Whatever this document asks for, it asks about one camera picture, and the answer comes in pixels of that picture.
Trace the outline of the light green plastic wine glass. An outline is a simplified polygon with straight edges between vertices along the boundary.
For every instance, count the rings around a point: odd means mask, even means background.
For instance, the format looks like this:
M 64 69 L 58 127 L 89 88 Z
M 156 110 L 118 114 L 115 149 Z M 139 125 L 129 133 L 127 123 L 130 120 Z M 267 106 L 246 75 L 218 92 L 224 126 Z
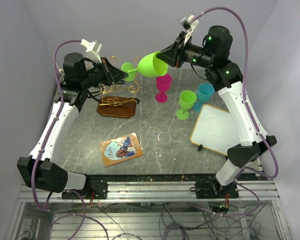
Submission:
M 136 73 L 148 78 L 164 76 L 168 72 L 168 64 L 157 58 L 159 53 L 160 51 L 156 51 L 144 56 L 136 68 L 129 62 L 123 63 L 121 70 L 128 74 L 124 80 L 132 82 Z

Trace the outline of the clear wine glass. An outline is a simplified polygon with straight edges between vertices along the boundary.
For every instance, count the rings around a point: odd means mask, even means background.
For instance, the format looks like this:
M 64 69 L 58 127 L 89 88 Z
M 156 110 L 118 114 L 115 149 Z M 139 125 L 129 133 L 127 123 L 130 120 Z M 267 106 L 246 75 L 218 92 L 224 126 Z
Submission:
M 157 147 L 166 149 L 171 145 L 172 135 L 168 131 L 162 131 L 157 136 Z

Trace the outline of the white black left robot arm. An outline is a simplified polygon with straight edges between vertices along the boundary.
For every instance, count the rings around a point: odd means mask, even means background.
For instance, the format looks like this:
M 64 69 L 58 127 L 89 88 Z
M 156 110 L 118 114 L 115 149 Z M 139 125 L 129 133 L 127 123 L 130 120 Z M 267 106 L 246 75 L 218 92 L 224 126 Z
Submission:
M 89 88 L 114 85 L 128 74 L 114 67 L 105 57 L 95 62 L 72 52 L 64 57 L 61 77 L 64 85 L 53 99 L 50 118 L 38 143 L 29 156 L 20 157 L 17 162 L 22 179 L 31 188 L 35 200 L 38 199 L 37 190 L 50 194 L 74 190 L 81 199 L 91 195 L 91 177 L 66 171 L 57 165 L 57 161 L 70 128 L 89 95 Z

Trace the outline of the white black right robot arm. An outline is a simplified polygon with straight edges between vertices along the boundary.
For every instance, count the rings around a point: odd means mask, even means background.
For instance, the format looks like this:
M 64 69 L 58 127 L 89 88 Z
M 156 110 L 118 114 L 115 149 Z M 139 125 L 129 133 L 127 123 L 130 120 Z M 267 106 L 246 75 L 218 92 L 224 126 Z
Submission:
M 210 197 L 221 198 L 234 181 L 248 169 L 249 164 L 266 152 L 272 153 L 277 143 L 274 135 L 268 135 L 249 102 L 243 74 L 239 66 L 229 60 L 233 37 L 220 25 L 209 28 L 197 46 L 186 40 L 181 31 L 174 43 L 157 54 L 157 58 L 171 67 L 183 63 L 205 69 L 205 77 L 225 103 L 238 132 L 239 144 L 227 150 L 227 160 L 215 177 L 203 185 Z

